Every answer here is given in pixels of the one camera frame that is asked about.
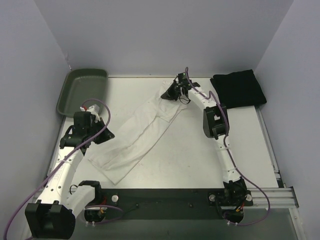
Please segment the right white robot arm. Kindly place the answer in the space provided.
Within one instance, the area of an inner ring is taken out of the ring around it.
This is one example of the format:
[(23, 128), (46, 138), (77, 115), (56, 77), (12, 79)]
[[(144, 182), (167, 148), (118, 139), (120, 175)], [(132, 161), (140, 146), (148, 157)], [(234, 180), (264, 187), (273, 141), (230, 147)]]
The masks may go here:
[(177, 101), (182, 96), (202, 110), (203, 132), (207, 138), (215, 141), (218, 160), (222, 168), (225, 194), (232, 200), (245, 199), (247, 186), (233, 160), (229, 144), (230, 126), (226, 107), (219, 103), (212, 91), (206, 94), (197, 82), (191, 81), (187, 72), (179, 73), (161, 98)]

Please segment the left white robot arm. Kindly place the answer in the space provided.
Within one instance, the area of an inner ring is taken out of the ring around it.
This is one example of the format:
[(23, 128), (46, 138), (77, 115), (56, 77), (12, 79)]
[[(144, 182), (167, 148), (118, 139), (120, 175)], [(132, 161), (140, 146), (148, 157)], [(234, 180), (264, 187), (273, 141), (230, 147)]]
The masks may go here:
[(96, 206), (103, 202), (99, 181), (82, 181), (73, 195), (69, 195), (70, 186), (91, 143), (98, 145), (114, 137), (94, 108), (74, 113), (73, 125), (60, 139), (58, 157), (43, 191), (25, 208), (33, 238), (70, 239), (81, 211), (89, 204)]

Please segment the white t-shirt with robot print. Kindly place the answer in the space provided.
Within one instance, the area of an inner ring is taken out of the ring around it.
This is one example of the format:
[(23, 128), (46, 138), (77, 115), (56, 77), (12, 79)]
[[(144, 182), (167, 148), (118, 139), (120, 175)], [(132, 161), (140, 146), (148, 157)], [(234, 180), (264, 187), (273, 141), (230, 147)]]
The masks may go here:
[(113, 184), (118, 184), (155, 146), (186, 105), (161, 95), (173, 84), (164, 81), (154, 96), (139, 106), (117, 130), (115, 138), (95, 146), (87, 160)]

